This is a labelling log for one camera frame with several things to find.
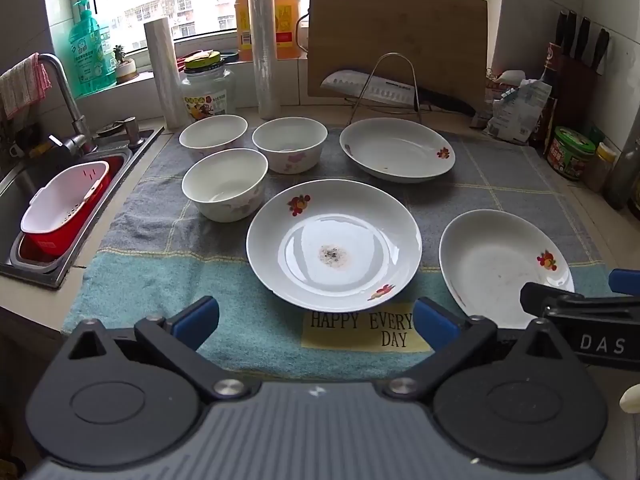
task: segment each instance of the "faucet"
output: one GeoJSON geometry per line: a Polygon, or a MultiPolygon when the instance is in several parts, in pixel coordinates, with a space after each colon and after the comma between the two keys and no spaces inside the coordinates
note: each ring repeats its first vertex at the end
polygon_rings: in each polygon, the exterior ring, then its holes
{"type": "Polygon", "coordinates": [[[66,146],[66,148],[72,153],[76,153],[78,151],[91,153],[95,151],[97,145],[92,139],[91,132],[89,131],[89,127],[86,125],[84,115],[82,115],[78,109],[78,103],[76,103],[76,100],[71,94],[71,88],[69,88],[69,82],[66,80],[65,70],[62,68],[62,63],[60,63],[60,60],[53,54],[39,54],[38,61],[44,65],[50,66],[56,74],[56,79],[58,80],[58,86],[62,92],[62,97],[65,99],[66,107],[69,109],[69,113],[73,119],[71,125],[76,133],[73,137],[69,137],[63,142],[54,136],[49,136],[49,139],[59,146],[66,146]]]}

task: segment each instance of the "stainless steel sink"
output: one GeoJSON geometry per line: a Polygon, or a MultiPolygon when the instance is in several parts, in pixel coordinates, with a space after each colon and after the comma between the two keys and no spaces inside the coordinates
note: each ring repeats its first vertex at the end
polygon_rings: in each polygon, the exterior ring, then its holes
{"type": "Polygon", "coordinates": [[[114,134],[94,139],[98,147],[89,154],[72,156],[66,148],[54,147],[39,158],[21,162],[13,168],[0,182],[0,274],[49,288],[59,288],[82,244],[122,180],[161,132],[162,128],[140,131],[140,137],[145,142],[135,153],[127,147],[129,140],[126,134],[114,134]],[[50,257],[47,259],[43,253],[42,257],[38,257],[38,254],[33,256],[33,250],[29,258],[15,258],[15,255],[12,258],[12,248],[20,248],[20,244],[14,243],[21,234],[20,221],[37,190],[46,186],[53,177],[69,166],[92,160],[106,160],[110,164],[110,171],[113,171],[112,180],[67,252],[54,261],[50,257]],[[23,260],[27,260],[29,264],[22,265],[23,260]],[[38,268],[39,263],[45,264],[43,267],[47,268],[38,268]]]}

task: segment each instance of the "plastic bag roll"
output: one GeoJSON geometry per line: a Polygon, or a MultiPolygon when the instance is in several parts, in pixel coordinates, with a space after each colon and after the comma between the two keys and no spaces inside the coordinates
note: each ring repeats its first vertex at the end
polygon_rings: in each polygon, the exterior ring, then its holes
{"type": "Polygon", "coordinates": [[[169,130],[179,130],[191,124],[191,120],[180,88],[180,75],[175,60],[174,38],[169,28],[169,18],[146,22],[145,37],[166,127],[169,130]]]}
{"type": "Polygon", "coordinates": [[[251,43],[254,53],[255,93],[258,115],[270,120],[280,115],[276,95],[276,27],[274,0],[249,0],[251,43]]]}

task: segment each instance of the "screw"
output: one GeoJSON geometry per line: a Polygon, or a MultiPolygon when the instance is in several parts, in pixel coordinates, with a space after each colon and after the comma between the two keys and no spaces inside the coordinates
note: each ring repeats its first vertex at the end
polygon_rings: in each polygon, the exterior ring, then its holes
{"type": "Polygon", "coordinates": [[[238,379],[222,379],[213,385],[213,391],[223,397],[237,397],[244,391],[244,384],[238,379]]]}
{"type": "Polygon", "coordinates": [[[409,395],[418,389],[418,383],[411,377],[398,377],[389,383],[389,389],[397,395],[409,395]]]}

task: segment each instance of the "plate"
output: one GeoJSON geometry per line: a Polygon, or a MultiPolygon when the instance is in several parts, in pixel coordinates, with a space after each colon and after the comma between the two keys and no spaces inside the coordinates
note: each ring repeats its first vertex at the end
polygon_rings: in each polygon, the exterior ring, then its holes
{"type": "Polygon", "coordinates": [[[468,316],[500,328],[526,328],[520,289],[527,282],[574,291],[569,265],[535,225],[491,209],[454,218],[440,238],[440,269],[449,292],[468,316]]]}
{"type": "Polygon", "coordinates": [[[451,145],[426,126],[391,117],[364,119],[340,134],[344,153],[383,180],[417,184],[447,173],[456,161],[451,145]]]}
{"type": "Polygon", "coordinates": [[[319,312],[357,312],[409,283],[422,237],[411,213],[378,188],[314,180],[258,211],[246,253],[258,279],[283,300],[319,312]]]}

